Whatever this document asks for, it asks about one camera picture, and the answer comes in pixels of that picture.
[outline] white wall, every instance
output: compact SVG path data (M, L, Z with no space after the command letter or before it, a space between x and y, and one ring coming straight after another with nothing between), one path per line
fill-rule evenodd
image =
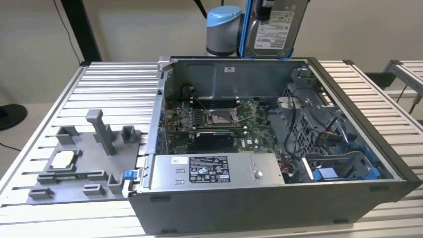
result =
M207 9L219 2L203 0ZM84 3L105 60L204 54L205 20L191 0ZM295 56L352 59L365 71L391 59L423 60L422 9L423 0L312 0ZM52 0L1 0L0 102L55 101L76 66Z
M52 102L77 68L51 0L0 0L0 103Z

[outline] aluminum extrusion table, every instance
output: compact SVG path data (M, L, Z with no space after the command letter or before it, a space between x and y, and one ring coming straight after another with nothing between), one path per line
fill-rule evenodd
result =
M392 73L423 96L423 60L391 60L384 72Z
M383 93L364 73L343 61L320 62L353 103L384 136L408 166L423 179L423 127ZM128 201L59 205L25 205L53 147L60 126L93 131L84 116L101 108L112 129L135 125L143 141L137 166L143 166L157 84L156 63L95 62L77 69L52 109L0 181L0 236L137 237L143 228ZM379 205L355 223L280 230L195 235L196 238L423 237L423 187L396 203Z

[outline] label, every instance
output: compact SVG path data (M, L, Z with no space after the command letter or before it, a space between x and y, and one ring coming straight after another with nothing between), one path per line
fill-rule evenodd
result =
M235 67L224 67L224 72L225 73L233 73L235 72Z
M293 11L271 12L271 19L261 21L257 27L255 49L283 50L292 19Z
M227 156L189 157L189 182L231 182Z
M188 157L172 157L173 165L185 165L188 163Z

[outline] black stand base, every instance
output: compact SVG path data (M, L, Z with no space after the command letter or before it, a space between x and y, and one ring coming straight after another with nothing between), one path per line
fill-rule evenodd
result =
M28 115L23 105L9 104L0 107L0 131L7 130L21 123Z

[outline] motherboard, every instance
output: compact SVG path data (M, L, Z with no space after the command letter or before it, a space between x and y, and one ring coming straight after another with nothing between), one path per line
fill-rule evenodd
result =
M267 105L260 100L197 100L168 102L165 131L169 154L281 154Z

